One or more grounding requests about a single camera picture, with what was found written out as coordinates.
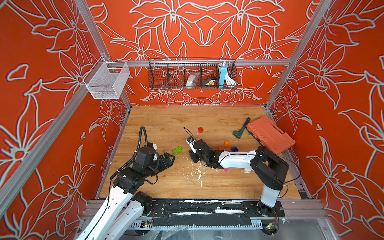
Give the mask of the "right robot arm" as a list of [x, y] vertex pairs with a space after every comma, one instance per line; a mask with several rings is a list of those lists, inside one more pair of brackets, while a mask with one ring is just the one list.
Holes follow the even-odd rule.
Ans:
[[212, 169], [237, 168], [255, 172], [264, 184], [257, 211], [264, 217], [275, 212], [277, 199], [289, 170], [286, 161], [265, 146], [259, 146], [257, 150], [250, 152], [228, 152], [214, 151], [206, 142], [197, 141], [193, 137], [187, 138], [186, 142], [191, 148], [189, 154], [194, 163], [205, 162]]

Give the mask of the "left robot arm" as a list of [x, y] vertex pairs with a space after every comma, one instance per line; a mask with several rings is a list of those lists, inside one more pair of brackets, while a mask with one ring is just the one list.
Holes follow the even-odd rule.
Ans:
[[114, 180], [105, 199], [88, 226], [77, 237], [78, 240], [118, 240], [143, 214], [151, 211], [152, 198], [138, 189], [147, 180], [173, 166], [175, 156], [160, 155], [153, 146], [136, 150], [111, 179]]

